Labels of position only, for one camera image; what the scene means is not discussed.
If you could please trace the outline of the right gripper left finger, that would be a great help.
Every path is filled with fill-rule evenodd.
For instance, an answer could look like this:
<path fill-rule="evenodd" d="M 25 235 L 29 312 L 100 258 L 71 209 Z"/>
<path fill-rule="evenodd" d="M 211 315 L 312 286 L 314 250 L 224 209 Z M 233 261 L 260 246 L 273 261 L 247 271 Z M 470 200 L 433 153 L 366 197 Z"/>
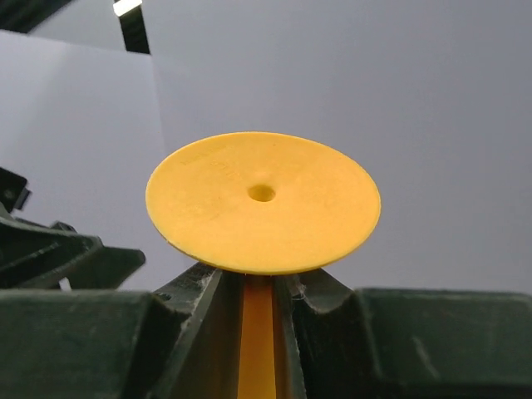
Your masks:
<path fill-rule="evenodd" d="M 5 290 L 4 398 L 234 398 L 244 279 L 196 264 L 159 290 Z"/>

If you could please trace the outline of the orange wine glass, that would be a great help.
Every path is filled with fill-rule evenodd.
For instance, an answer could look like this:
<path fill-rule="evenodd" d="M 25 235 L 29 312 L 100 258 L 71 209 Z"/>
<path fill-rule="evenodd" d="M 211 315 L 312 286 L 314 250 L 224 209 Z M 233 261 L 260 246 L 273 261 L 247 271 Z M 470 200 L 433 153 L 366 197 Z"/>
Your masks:
<path fill-rule="evenodd" d="M 345 258 L 381 213 L 377 185 L 356 161 L 316 141 L 261 131 L 178 149 L 153 171 L 145 203 L 174 248 L 244 276 L 240 398 L 278 397 L 274 278 Z"/>

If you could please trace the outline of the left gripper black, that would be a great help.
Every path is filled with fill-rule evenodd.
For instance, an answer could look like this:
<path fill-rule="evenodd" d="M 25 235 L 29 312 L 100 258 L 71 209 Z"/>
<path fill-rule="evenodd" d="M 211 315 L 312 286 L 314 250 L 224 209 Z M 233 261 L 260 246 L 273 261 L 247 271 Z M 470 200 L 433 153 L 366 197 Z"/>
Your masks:
<path fill-rule="evenodd" d="M 26 178 L 0 168 L 1 203 L 9 214 L 22 210 L 31 194 Z M 106 246 L 68 224 L 1 218 L 2 289 L 53 289 L 64 278 L 73 289 L 116 289 L 144 263 L 141 250 Z"/>

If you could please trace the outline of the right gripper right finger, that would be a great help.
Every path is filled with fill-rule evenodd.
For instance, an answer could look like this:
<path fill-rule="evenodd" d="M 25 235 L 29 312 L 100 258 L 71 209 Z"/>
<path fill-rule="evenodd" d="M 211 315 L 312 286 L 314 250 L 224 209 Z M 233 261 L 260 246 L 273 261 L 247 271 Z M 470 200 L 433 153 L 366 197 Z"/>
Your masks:
<path fill-rule="evenodd" d="M 531 298 L 273 281 L 280 398 L 528 398 Z"/>

